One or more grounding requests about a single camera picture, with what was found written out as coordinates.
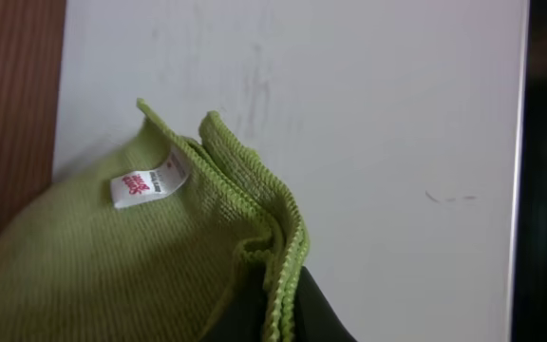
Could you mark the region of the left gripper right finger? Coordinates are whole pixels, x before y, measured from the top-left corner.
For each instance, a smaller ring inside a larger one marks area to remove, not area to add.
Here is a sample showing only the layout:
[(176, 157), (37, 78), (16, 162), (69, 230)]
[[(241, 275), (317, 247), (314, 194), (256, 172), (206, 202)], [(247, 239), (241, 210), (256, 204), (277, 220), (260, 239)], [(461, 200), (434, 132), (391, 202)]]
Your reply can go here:
[(305, 266), (300, 271), (293, 313), (297, 342), (356, 342)]

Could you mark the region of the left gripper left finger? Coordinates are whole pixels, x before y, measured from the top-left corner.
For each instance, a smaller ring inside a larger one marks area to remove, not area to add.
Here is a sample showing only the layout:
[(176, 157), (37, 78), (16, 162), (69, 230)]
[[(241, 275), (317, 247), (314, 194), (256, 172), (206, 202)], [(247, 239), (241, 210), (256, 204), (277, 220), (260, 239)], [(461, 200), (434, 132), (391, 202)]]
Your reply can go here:
[(265, 268), (253, 268), (215, 325), (200, 342), (259, 342), (267, 309)]

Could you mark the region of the light green cloth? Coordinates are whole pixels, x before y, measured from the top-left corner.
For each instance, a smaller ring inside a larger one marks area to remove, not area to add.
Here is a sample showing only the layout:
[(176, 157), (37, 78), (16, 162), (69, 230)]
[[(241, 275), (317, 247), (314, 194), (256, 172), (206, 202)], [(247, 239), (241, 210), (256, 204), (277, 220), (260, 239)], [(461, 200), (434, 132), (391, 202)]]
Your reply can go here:
[(289, 188), (216, 112), (191, 139), (137, 106), (132, 140), (0, 236), (0, 341), (197, 341), (250, 278), (257, 338), (294, 340), (309, 237)]

